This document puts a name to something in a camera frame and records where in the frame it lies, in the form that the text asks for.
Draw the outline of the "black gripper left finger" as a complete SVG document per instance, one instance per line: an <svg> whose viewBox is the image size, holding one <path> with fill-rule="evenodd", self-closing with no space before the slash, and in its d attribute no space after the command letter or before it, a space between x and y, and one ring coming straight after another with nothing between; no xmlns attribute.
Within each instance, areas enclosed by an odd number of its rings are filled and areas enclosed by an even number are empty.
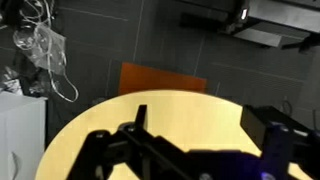
<svg viewBox="0 0 320 180"><path fill-rule="evenodd" d="M145 129L147 126L147 106L140 105L134 121L135 129Z"/></svg>

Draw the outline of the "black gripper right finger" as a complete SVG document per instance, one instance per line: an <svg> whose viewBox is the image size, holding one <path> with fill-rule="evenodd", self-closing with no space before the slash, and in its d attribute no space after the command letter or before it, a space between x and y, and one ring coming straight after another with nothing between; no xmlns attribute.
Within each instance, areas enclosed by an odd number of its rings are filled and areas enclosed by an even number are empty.
<svg viewBox="0 0 320 180"><path fill-rule="evenodd" d="M240 126L261 154L271 149L292 155L292 120L275 107L244 105Z"/></svg>

